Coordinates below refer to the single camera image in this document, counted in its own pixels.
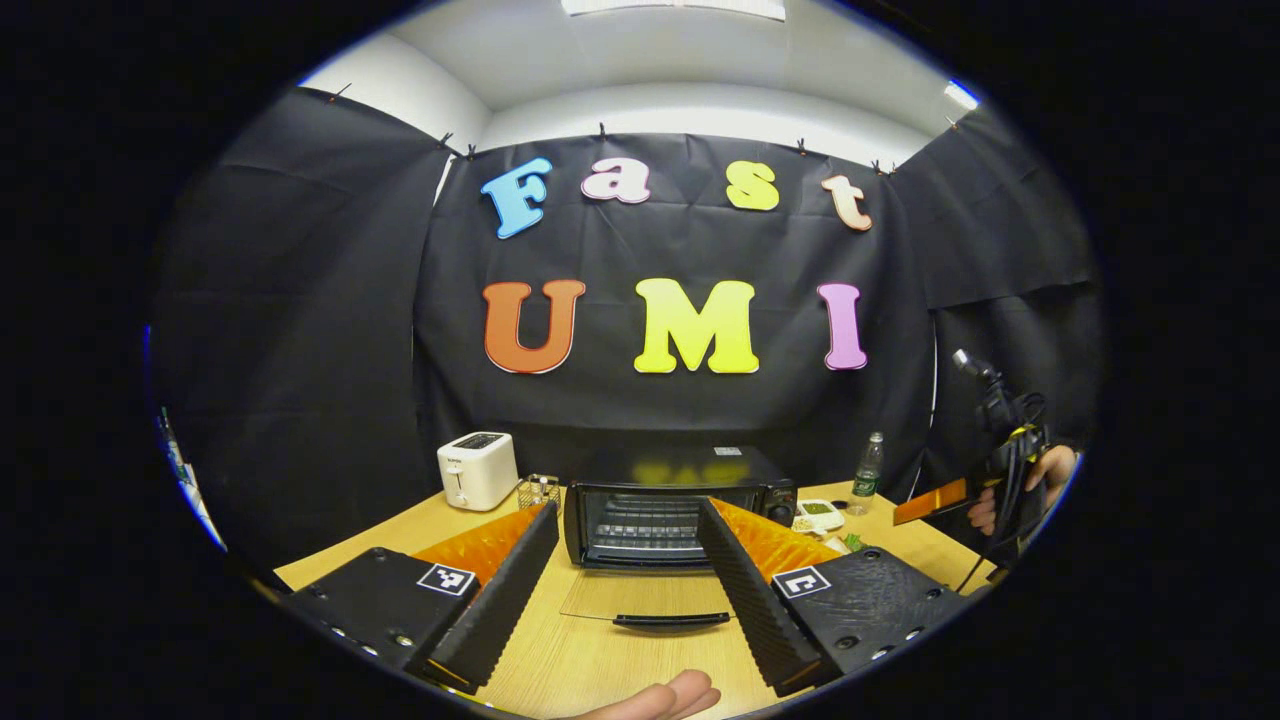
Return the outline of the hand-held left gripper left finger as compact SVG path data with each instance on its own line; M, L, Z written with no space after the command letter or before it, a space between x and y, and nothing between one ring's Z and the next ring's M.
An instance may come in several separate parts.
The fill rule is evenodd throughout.
M475 692L558 543L558 511L521 509L416 555L372 547L287 594L285 607L390 670Z

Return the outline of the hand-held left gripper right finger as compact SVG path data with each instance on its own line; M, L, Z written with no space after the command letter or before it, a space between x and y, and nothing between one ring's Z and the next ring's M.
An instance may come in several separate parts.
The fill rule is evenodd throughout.
M778 697L864 675L972 605L970 596L874 546L790 559L765 571L765 552L748 547L748 527L782 532L717 498L700 502L698 539Z

